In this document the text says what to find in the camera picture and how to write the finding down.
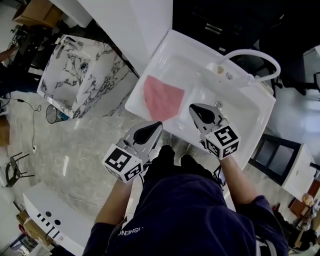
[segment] faucet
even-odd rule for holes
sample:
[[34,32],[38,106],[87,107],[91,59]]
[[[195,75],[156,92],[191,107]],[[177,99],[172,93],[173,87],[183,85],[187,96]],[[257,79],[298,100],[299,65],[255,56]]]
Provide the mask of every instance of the faucet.
[[77,50],[77,51],[81,51],[83,49],[83,45],[80,42],[77,42],[76,40],[72,39],[71,37],[67,36],[64,40],[63,40],[63,44],[61,45],[61,47],[59,48],[58,53],[56,54],[56,59],[60,58],[60,55],[63,51],[63,49],[66,47],[66,45],[71,46],[73,49]]

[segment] wall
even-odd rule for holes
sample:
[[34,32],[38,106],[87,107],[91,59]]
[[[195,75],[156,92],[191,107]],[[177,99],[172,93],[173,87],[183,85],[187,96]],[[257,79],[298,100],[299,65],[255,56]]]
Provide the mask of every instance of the wall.
[[82,28],[86,28],[92,21],[91,15],[77,0],[50,0],[50,2],[57,6]]
[[0,52],[8,49],[8,46],[14,36],[10,32],[14,29],[17,23],[12,21],[16,10],[9,6],[0,3]]
[[78,0],[139,75],[172,27],[173,0]]
[[18,213],[14,204],[8,203],[0,195],[0,252],[21,235],[16,219]]

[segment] hand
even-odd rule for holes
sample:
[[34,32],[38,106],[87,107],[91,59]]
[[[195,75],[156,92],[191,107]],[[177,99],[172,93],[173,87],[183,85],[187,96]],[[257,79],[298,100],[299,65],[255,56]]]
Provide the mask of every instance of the hand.
[[9,48],[10,50],[12,50],[13,52],[19,49],[19,45],[17,43],[14,43],[10,46]]

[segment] black cabinet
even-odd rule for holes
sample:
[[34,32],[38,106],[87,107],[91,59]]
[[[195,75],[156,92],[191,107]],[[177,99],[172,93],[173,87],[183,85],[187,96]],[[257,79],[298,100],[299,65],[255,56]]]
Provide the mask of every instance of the black cabinet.
[[172,28],[220,53],[250,48],[283,15],[282,1],[173,0]]

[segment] navy shirt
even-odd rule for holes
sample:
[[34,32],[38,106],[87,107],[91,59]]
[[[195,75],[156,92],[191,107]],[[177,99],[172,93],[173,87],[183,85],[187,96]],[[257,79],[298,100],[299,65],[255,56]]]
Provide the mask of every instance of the navy shirt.
[[272,242],[277,255],[288,255],[264,196],[236,210],[227,208],[220,187],[205,177],[150,180],[133,219],[114,233],[116,226],[96,223],[83,255],[256,255],[256,235]]

